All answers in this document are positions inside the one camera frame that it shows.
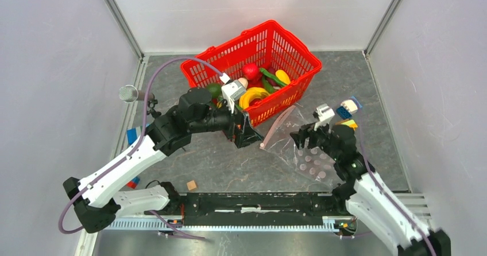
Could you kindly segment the clear zip top bag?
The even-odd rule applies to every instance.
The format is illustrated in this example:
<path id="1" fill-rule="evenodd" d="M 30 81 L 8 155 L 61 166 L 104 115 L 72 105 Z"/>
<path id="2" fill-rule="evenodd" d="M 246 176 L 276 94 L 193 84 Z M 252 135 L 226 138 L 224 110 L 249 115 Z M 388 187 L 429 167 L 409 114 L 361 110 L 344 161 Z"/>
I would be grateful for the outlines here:
<path id="1" fill-rule="evenodd" d="M 260 143 L 260 149 L 276 155 L 295 173 L 321 183 L 331 191 L 342 184 L 334 169 L 335 161 L 319 148 L 308 148 L 308 141 L 297 146 L 290 136 L 291 132 L 298 131 L 300 126 L 308 123 L 298 107 L 293 105 L 287 108 L 270 127 Z"/>

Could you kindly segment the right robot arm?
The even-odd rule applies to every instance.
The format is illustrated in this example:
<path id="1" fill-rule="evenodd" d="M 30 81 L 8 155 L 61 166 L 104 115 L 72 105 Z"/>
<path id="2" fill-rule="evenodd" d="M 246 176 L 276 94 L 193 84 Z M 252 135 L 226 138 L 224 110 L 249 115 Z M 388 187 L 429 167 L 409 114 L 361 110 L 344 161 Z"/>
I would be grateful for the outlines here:
<path id="1" fill-rule="evenodd" d="M 393 255 L 451 255 L 451 239 L 442 229 L 422 222 L 382 181 L 356 147 L 355 131 L 346 125 L 303 125 L 290 133 L 296 147 L 320 149 L 331 157 L 343 184 L 332 191 L 332 208 L 352 214 Z"/>

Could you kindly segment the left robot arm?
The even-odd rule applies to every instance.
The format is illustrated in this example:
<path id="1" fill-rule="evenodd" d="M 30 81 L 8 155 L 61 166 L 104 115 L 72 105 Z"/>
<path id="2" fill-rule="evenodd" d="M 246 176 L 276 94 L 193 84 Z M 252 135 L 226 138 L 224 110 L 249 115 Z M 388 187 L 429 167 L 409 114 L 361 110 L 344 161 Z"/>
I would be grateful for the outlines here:
<path id="1" fill-rule="evenodd" d="M 211 101 L 211 93 L 205 88 L 188 90 L 177 105 L 151 124 L 144 124 L 136 141 L 100 170 L 83 179 L 68 178 L 63 187 L 81 228 L 95 233 L 116 218 L 139 212 L 176 213 L 180 198 L 170 183 L 127 192 L 121 188 L 148 167 L 187 146 L 193 134 L 221 131 L 237 148 L 262 141 L 248 113 L 230 111 L 226 106 L 212 108 Z"/>

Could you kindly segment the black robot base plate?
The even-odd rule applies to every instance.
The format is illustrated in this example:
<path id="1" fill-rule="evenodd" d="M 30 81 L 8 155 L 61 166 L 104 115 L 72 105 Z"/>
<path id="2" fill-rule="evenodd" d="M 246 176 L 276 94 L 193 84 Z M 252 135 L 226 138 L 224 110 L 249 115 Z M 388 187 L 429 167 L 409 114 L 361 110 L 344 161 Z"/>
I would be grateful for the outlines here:
<path id="1" fill-rule="evenodd" d="M 321 192 L 186 193 L 157 214 L 181 216 L 185 226 L 317 226 L 323 218 L 353 218 Z"/>

